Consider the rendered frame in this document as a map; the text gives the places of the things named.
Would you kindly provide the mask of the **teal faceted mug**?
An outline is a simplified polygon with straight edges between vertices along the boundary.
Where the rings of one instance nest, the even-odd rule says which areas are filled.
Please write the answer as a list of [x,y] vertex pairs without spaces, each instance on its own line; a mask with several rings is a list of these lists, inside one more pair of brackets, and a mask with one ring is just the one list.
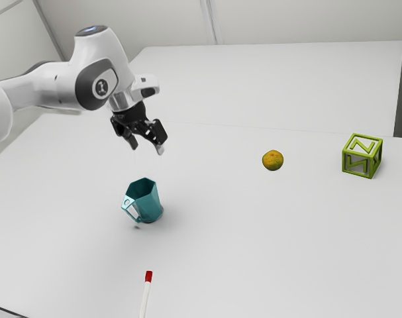
[[156,182],[141,178],[129,184],[121,209],[136,223],[153,223],[163,214]]

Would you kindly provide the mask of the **orange fruit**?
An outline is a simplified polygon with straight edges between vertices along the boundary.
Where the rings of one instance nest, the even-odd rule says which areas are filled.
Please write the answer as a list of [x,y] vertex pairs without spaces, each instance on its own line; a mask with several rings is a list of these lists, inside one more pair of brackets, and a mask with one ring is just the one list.
[[278,150],[269,150],[262,156],[262,164],[269,171],[280,169],[283,163],[283,154]]

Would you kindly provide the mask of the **green open-frame letter cube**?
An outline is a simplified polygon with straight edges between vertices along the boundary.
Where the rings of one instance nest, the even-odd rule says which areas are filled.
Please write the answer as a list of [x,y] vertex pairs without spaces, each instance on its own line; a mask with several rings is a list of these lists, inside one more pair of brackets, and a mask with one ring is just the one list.
[[382,160],[383,139],[352,133],[342,149],[342,171],[372,179]]

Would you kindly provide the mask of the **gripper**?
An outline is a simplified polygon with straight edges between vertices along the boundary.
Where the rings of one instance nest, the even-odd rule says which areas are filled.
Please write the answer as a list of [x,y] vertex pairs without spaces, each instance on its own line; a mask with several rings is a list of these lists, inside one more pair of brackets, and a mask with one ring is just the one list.
[[158,155],[164,153],[164,143],[168,139],[168,134],[159,119],[148,120],[143,101],[127,110],[114,112],[111,124],[116,135],[123,137],[133,150],[138,148],[134,134],[139,134],[154,145]]

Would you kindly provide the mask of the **white marker with red cap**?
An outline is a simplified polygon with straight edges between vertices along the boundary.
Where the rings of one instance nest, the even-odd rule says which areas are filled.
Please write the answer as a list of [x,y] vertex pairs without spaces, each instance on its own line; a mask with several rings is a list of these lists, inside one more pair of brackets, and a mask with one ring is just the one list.
[[144,289],[143,289],[142,300],[141,300],[141,304],[140,304],[138,318],[146,318],[148,298],[150,295],[150,288],[151,288],[151,284],[152,284],[152,275],[153,275],[153,272],[151,270],[148,270],[145,273]]

